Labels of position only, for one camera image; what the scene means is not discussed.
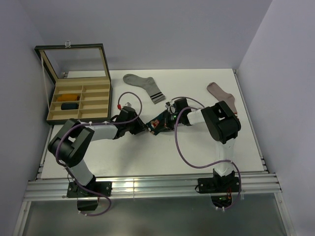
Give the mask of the dark green reindeer sock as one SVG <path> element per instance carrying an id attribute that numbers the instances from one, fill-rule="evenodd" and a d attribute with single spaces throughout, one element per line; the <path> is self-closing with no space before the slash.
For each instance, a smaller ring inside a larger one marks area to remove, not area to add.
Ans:
<path id="1" fill-rule="evenodd" d="M 169 118 L 170 114 L 167 111 L 164 111 L 157 117 L 153 118 L 151 121 L 147 122 L 146 127 L 148 131 L 155 136 L 159 133 L 170 132 L 173 130 L 173 128 L 169 126 Z"/>

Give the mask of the mustard yellow sock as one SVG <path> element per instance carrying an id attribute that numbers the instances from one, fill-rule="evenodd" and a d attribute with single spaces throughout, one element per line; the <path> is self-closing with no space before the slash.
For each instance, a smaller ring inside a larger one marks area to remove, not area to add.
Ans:
<path id="1" fill-rule="evenodd" d="M 57 97 L 57 102 L 78 101 L 79 98 L 80 96 L 76 94 L 62 94 Z"/>

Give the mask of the navy santa sock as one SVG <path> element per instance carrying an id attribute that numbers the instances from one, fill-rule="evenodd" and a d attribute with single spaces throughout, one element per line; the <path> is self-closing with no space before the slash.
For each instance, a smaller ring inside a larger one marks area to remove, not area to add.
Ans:
<path id="1" fill-rule="evenodd" d="M 61 104 L 61 110 L 77 110 L 79 108 L 78 103 L 63 103 Z"/>

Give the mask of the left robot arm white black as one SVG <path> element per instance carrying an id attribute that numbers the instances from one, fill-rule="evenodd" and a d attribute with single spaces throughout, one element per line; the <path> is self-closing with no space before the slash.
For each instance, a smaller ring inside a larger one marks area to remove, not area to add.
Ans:
<path id="1" fill-rule="evenodd" d="M 110 122 L 85 123 L 69 119 L 48 145 L 57 163 L 66 168 L 76 180 L 78 191 L 91 196 L 96 191 L 95 175 L 84 161 L 85 153 L 93 141 L 116 140 L 129 132 L 136 135 L 145 131 L 146 125 L 136 111 L 124 106 Z"/>

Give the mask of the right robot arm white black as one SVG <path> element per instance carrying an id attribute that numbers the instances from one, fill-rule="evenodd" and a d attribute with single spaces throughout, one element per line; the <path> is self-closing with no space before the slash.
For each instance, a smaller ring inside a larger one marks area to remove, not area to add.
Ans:
<path id="1" fill-rule="evenodd" d="M 233 161 L 234 145 L 241 124 L 226 102 L 220 101 L 213 106 L 194 108 L 190 107 L 186 97 L 167 102 L 164 126 L 175 132 L 175 145 L 181 159 L 194 169 L 213 167 L 213 186 L 217 191 L 225 191 L 230 186 L 230 181 L 239 172 Z M 216 142 L 216 160 L 213 163 L 196 166 L 189 163 L 181 153 L 177 130 L 178 125 L 192 126 L 204 123 Z"/>

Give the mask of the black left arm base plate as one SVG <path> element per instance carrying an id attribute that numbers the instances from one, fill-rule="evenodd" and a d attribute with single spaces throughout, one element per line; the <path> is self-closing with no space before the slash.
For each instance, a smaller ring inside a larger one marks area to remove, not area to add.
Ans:
<path id="1" fill-rule="evenodd" d="M 112 182 L 110 182 L 110 181 L 105 181 L 105 182 L 96 181 L 92 184 L 85 186 L 85 188 L 89 189 L 90 191 L 100 193 L 104 196 L 110 197 L 111 196 L 111 190 L 112 190 Z M 75 182 L 69 183 L 66 196 L 68 198 L 99 197 L 99 195 L 97 195 L 97 194 L 83 190 Z"/>

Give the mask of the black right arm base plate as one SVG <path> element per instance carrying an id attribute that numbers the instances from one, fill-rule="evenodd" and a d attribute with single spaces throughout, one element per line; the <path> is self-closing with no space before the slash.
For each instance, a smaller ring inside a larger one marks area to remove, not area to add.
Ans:
<path id="1" fill-rule="evenodd" d="M 240 182 L 238 177 L 207 177 L 199 178 L 196 186 L 200 194 L 234 193 L 239 192 Z"/>

